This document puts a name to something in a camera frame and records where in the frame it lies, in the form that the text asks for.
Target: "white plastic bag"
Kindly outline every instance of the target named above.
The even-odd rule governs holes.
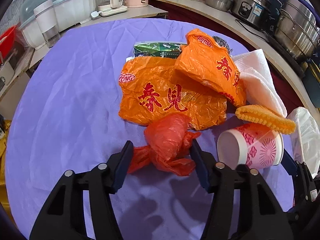
[[[306,162],[314,179],[320,165],[320,132],[315,119],[304,107],[294,109],[288,119],[294,121],[297,129],[290,134],[294,160]]]

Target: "red basket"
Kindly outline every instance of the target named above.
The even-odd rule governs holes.
[[[0,42],[0,52],[2,53],[2,57],[4,59],[7,57],[13,46],[16,27],[16,25],[10,27],[0,36],[0,41],[5,37],[4,40]]]

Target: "yellow cloth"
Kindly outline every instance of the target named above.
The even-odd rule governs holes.
[[[11,120],[4,121],[5,136],[2,139],[0,139],[0,202],[4,210],[7,212],[8,216],[10,217],[10,219],[14,222],[13,217],[11,215],[10,207],[9,207],[7,189],[5,187],[5,179],[4,179],[4,159],[5,159],[5,150],[7,148],[7,139],[8,139],[10,125],[11,125]]]

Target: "orange plastic bag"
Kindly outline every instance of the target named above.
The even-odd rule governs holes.
[[[173,113],[153,122],[144,131],[149,145],[134,148],[128,173],[153,163],[161,171],[172,172],[178,176],[188,176],[195,168],[189,155],[192,140],[200,136],[200,132],[187,131],[190,117]]]
[[[236,107],[244,106],[245,87],[228,50],[199,29],[187,33],[186,38],[188,46],[177,58],[175,68],[224,95]]]
[[[224,122],[226,98],[176,71],[175,61],[161,57],[128,61],[119,77],[123,93],[119,116],[148,125],[170,113],[183,113],[195,130]]]

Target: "rice cooker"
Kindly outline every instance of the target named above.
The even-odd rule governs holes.
[[[263,21],[270,13],[269,7],[269,0],[235,0],[231,12],[261,29]]]

